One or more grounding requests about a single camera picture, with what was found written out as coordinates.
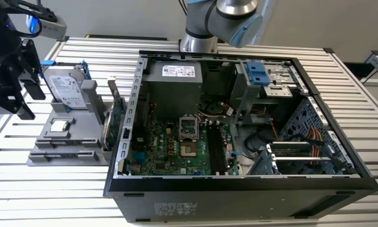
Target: robotic arm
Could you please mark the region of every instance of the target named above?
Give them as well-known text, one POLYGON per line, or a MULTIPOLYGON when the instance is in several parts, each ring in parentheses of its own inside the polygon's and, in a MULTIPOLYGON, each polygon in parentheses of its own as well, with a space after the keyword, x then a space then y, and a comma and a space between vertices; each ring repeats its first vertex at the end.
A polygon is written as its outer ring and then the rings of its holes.
POLYGON ((262 23, 256 0, 187 0, 186 34, 181 52, 216 53, 216 38, 240 48, 262 23))
MULTIPOLYGON (((256 6, 256 0, 187 0, 186 34, 179 50, 216 53, 216 38, 236 48, 243 47, 262 21, 256 6)), ((63 21, 43 6, 22 0, 0 0, 0 114, 34 119, 19 82, 30 97, 43 100, 38 81, 41 66, 33 41, 22 38, 38 35, 61 38, 65 30, 63 21), (7 14, 27 15, 30 34, 15 30, 7 14)))
POLYGON ((57 21, 54 13, 41 5, 21 0, 0 0, 0 114, 17 114, 22 120, 34 119, 34 114, 23 101, 19 82, 30 97, 43 100, 45 94, 38 81, 41 66, 33 41, 22 38, 37 37, 47 28, 46 25, 57 21), (30 33, 15 30, 7 14, 29 16, 33 20, 29 26, 30 33))

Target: green circuit board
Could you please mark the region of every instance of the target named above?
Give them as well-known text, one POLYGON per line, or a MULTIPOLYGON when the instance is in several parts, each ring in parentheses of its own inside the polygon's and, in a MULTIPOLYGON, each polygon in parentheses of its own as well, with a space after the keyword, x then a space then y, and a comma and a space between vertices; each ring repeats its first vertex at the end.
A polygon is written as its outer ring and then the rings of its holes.
MULTIPOLYGON (((131 174, 135 175, 213 175, 210 172, 210 156, 207 149, 206 125, 199 124, 199 135, 195 143, 179 141, 178 121, 151 122, 149 144, 145 152, 145 159, 139 169, 135 165, 131 174)), ((224 143, 231 144, 227 125, 219 128, 224 143)), ((223 147, 224 164, 228 165, 226 156, 226 144, 223 147)), ((228 175, 236 175, 235 157, 231 159, 234 165, 227 168, 228 175)))

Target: gray wall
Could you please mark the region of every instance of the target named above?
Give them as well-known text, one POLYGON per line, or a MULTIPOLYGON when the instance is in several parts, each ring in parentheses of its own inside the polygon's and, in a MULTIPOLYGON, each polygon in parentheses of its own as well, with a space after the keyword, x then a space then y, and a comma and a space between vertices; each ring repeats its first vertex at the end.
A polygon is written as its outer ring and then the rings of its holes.
POLYGON ((276 0, 260 44, 330 47, 360 61, 378 49, 378 0, 276 0))
MULTIPOLYGON (((177 40, 185 33, 186 18, 177 0, 42 0, 42 4, 62 17, 67 36, 131 35, 177 40)), ((13 15, 11 20, 25 30, 25 16, 13 15)), ((37 37, 34 42, 43 59, 54 40, 37 37)))

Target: motherboard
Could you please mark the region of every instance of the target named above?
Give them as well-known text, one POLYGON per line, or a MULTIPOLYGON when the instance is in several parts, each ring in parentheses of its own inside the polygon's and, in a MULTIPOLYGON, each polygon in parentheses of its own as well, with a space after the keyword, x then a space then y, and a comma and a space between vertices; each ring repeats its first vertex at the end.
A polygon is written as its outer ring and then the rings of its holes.
POLYGON ((227 124, 209 125, 190 121, 189 117, 178 122, 153 120, 146 151, 134 152, 131 174, 238 175, 236 158, 231 157, 230 150, 234 148, 227 124), (218 132, 218 144, 209 141, 207 137, 214 136, 210 130, 218 132), (216 163, 223 170, 218 173, 213 171, 216 163))

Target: ram slot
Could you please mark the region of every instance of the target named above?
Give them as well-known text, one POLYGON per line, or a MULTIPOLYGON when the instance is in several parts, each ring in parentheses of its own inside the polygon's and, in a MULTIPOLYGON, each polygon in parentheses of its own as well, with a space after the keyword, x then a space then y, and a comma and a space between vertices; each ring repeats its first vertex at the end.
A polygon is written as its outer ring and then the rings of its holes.
POLYGON ((219 175, 223 175, 226 167, 219 126, 214 124, 207 125, 206 133, 211 174, 215 175, 218 173, 219 175))

